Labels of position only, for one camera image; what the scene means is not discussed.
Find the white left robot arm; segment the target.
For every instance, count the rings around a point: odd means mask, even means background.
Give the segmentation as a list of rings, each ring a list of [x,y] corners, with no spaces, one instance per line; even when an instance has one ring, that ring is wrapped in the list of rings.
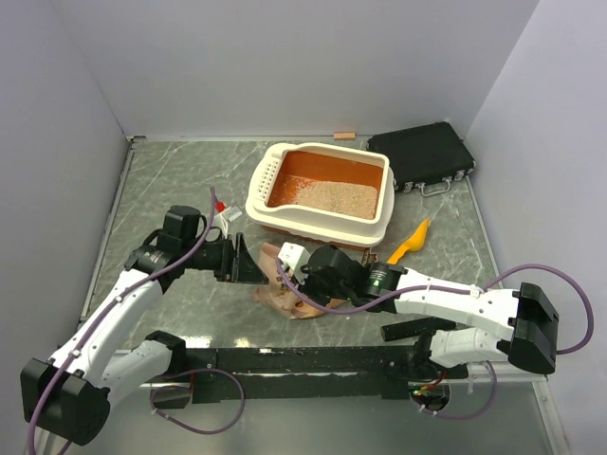
[[[112,359],[145,310],[185,271],[210,271],[219,282],[266,284],[241,233],[207,237],[212,218],[173,206],[161,228],[128,257],[112,291],[78,332],[47,360],[31,359],[20,373],[28,422],[28,452],[42,428],[84,446],[101,431],[110,410],[155,377],[175,381],[187,370],[185,341],[155,331],[129,355]]]

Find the pink cat litter bag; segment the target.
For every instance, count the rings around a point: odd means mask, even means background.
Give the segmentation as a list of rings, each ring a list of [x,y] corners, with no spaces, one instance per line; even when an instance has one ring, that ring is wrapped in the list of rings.
[[[276,268],[280,247],[262,243],[258,265],[267,275],[269,284],[260,285],[253,292],[257,302],[272,307],[288,319],[312,319],[324,314],[298,298],[285,284]]]

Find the yellow plastic scoop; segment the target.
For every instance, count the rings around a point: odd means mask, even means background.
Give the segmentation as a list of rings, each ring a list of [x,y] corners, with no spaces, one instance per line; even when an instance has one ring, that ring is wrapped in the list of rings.
[[[408,237],[402,244],[392,253],[389,257],[388,264],[397,264],[402,257],[408,252],[416,252],[423,248],[425,245],[427,233],[431,224],[431,219],[426,218],[415,230],[415,232]]]

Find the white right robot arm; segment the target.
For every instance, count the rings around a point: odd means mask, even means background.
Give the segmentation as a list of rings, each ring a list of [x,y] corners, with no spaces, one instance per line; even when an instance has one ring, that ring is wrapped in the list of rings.
[[[322,246],[295,270],[299,290],[318,304],[349,300],[364,311],[449,322],[421,334],[414,366],[425,377],[482,361],[542,375],[556,370],[559,314],[536,284],[484,290],[395,264],[362,265],[335,246]]]

